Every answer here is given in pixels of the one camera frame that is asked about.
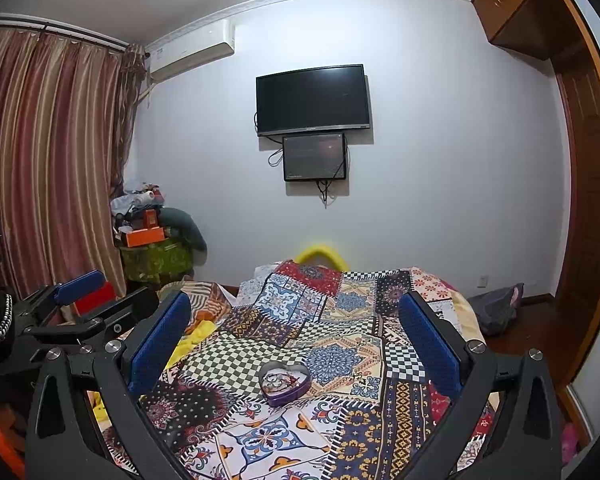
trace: blue padding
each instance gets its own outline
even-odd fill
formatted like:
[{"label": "blue padding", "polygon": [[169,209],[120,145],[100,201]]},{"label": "blue padding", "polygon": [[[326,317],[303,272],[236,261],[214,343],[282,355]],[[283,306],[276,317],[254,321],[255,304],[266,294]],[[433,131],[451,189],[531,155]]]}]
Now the blue padding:
[{"label": "blue padding", "polygon": [[86,274],[58,286],[54,301],[57,305],[71,305],[74,301],[84,298],[104,286],[104,274],[92,270]]},{"label": "blue padding", "polygon": [[400,299],[398,317],[436,390],[457,399],[462,390],[458,360],[409,294]]},{"label": "blue padding", "polygon": [[189,298],[180,292],[131,360],[128,389],[136,399],[155,388],[190,319]]}]

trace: green bag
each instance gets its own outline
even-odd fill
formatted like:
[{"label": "green bag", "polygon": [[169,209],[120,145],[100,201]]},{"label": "green bag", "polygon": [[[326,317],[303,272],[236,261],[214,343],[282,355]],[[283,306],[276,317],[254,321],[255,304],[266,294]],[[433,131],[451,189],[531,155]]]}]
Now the green bag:
[{"label": "green bag", "polygon": [[120,247],[120,251],[126,278],[133,282],[175,280],[193,266],[190,248],[175,238],[140,247]]}]

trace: wall-mounted air conditioner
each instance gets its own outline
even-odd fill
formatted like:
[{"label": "wall-mounted air conditioner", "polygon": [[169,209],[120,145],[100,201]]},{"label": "wall-mounted air conditioner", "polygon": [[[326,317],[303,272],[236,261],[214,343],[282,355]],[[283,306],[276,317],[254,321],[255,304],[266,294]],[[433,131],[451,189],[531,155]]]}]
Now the wall-mounted air conditioner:
[{"label": "wall-mounted air conditioner", "polygon": [[234,28],[220,20],[197,28],[151,52],[151,77],[159,83],[190,68],[234,53]]}]

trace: pile of clothes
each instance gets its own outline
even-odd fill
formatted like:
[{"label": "pile of clothes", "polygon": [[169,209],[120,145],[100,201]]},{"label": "pile of clothes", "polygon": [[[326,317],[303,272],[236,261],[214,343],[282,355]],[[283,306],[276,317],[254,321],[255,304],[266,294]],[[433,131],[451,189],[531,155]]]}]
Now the pile of clothes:
[{"label": "pile of clothes", "polygon": [[164,203],[160,187],[146,182],[127,186],[110,202],[116,244],[132,282],[164,284],[192,276],[195,254],[206,253],[191,216]]}]

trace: television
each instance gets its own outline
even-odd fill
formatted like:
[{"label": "television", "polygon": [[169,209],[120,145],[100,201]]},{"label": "television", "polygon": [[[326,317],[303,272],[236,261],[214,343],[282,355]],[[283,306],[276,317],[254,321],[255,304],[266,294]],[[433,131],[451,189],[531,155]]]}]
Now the television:
[{"label": "television", "polygon": [[259,136],[369,127],[362,65],[293,70],[256,78]]},{"label": "television", "polygon": [[285,136],[282,139],[285,180],[343,180],[347,148],[343,133]]}]

